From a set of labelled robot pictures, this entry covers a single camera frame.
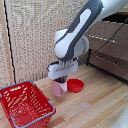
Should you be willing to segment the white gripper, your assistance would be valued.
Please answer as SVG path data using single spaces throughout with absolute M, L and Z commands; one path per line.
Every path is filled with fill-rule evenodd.
M 48 77 L 54 80 L 55 82 L 58 82 L 58 78 L 64 76 L 64 82 L 66 82 L 67 80 L 66 75 L 75 72 L 77 68 L 78 68 L 77 61 L 68 62 L 66 65 L 59 64 L 58 62 L 56 62 L 48 66 Z

